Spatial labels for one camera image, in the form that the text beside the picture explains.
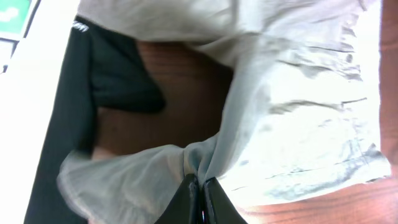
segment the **black object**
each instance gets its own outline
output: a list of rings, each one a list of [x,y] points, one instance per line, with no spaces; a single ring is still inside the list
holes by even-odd
[[[39,8],[39,5],[40,5],[41,2],[42,2],[42,0],[37,0],[35,6],[33,7],[32,14],[30,15],[29,21],[27,22],[27,25],[26,25],[24,38],[26,38],[28,33],[29,33],[29,29],[30,29],[30,27],[32,25],[33,18],[35,17],[37,9]]]
[[[134,39],[80,17],[71,26],[25,224],[87,223],[67,207],[56,179],[70,151],[92,153],[97,107],[156,113],[165,106]]]
[[[2,72],[0,74],[3,74],[7,71],[8,65],[3,65],[2,66]]]
[[[155,224],[246,224],[216,178],[200,190],[193,174],[185,176],[165,212]]]

